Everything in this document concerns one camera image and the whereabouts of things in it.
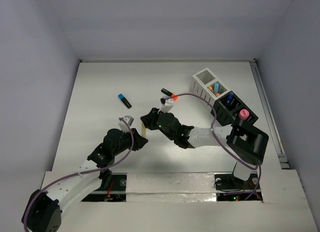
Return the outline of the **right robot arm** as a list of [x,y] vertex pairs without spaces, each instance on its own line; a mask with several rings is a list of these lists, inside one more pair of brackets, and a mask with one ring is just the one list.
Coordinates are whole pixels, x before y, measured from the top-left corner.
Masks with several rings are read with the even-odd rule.
[[246,185],[251,173],[263,164],[269,141],[265,132],[240,118],[225,126],[200,128],[181,124],[172,113],[152,108],[140,120],[146,129],[159,130],[180,148],[223,148],[237,161],[230,175],[235,188]]

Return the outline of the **black highlighter blue cap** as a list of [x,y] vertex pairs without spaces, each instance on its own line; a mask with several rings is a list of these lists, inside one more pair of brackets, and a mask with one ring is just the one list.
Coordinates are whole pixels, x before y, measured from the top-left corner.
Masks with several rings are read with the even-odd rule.
[[127,100],[127,98],[122,93],[118,95],[118,98],[125,105],[126,108],[128,109],[132,108],[131,103]]

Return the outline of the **yellow marker pen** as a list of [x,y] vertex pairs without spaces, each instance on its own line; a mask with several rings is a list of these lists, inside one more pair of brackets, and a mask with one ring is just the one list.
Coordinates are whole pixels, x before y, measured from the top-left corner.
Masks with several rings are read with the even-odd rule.
[[145,139],[147,138],[147,129],[143,122],[141,123],[141,136]]

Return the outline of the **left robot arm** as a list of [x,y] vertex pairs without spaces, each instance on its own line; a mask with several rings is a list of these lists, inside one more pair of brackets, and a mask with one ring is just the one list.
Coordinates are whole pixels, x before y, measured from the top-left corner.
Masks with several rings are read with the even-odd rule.
[[148,139],[136,129],[110,129],[78,169],[34,191],[21,222],[26,232],[56,232],[67,212],[96,189],[110,186],[110,167],[122,152],[138,151]]

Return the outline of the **black highlighter orange cap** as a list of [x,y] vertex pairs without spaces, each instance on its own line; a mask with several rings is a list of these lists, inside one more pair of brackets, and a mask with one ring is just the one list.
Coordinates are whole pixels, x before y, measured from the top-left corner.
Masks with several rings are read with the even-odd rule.
[[170,92],[169,90],[167,90],[167,89],[165,89],[165,88],[162,88],[162,89],[161,89],[161,92],[162,92],[164,95],[168,96],[168,97],[172,97],[172,99],[173,99],[174,101],[176,101],[176,100],[178,99],[178,97],[177,97],[174,93]]

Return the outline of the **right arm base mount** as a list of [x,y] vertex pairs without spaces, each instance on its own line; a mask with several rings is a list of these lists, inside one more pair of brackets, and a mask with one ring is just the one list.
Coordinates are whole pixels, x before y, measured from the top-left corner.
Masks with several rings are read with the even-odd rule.
[[231,173],[216,173],[213,183],[216,200],[218,202],[262,201],[261,189],[257,182],[256,173],[252,173],[246,181],[234,177]]

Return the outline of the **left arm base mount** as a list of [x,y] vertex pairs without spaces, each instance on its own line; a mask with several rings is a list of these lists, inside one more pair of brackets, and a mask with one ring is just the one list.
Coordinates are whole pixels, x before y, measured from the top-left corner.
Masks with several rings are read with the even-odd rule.
[[100,178],[101,186],[82,199],[82,202],[115,203],[127,200],[127,173],[112,173],[108,170]]

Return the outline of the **light blue marker pen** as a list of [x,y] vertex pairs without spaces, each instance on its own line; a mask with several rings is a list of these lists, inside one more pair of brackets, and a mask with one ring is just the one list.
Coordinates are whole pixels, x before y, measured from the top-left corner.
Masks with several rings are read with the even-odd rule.
[[219,84],[219,83],[215,83],[215,84],[213,85],[213,92],[214,92],[214,93],[218,93],[219,90],[220,90],[220,84]]

